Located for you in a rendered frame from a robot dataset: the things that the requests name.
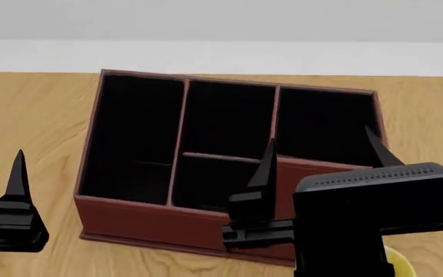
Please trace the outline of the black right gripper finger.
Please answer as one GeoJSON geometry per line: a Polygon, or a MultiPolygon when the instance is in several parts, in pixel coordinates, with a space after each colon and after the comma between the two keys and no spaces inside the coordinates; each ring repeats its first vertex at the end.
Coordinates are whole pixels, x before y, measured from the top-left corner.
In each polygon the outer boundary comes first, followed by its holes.
{"type": "Polygon", "coordinates": [[[381,139],[376,136],[368,126],[365,126],[365,131],[368,137],[368,144],[371,146],[372,150],[372,168],[387,168],[404,165],[400,159],[382,144],[381,139]]]}
{"type": "Polygon", "coordinates": [[[277,165],[276,144],[271,138],[248,184],[228,198],[231,225],[250,225],[275,218],[277,165]]]}

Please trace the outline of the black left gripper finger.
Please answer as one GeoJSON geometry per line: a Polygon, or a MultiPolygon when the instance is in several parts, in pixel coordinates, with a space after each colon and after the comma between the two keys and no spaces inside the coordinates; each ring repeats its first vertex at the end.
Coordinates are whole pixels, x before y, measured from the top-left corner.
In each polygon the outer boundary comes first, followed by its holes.
{"type": "Polygon", "coordinates": [[[25,154],[21,149],[18,150],[13,161],[5,193],[0,197],[0,228],[15,228],[48,234],[32,201],[25,154]]]}

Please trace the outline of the brown leather compartment caddy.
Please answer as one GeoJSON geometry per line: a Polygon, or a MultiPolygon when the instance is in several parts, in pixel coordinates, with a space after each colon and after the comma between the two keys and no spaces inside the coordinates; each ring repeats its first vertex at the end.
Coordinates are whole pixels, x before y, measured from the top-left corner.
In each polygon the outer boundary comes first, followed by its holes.
{"type": "Polygon", "coordinates": [[[75,185],[82,238],[293,266],[289,244],[228,251],[228,196],[277,142],[275,217],[306,176],[368,168],[378,94],[105,69],[75,185]]]}

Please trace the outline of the yellow round object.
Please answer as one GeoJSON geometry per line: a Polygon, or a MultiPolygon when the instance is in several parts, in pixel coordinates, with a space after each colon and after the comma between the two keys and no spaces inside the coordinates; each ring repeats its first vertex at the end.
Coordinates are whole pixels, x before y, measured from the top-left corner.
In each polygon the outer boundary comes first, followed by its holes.
{"type": "Polygon", "coordinates": [[[412,264],[399,251],[385,246],[385,254],[388,262],[394,267],[395,277],[417,277],[412,264]]]}

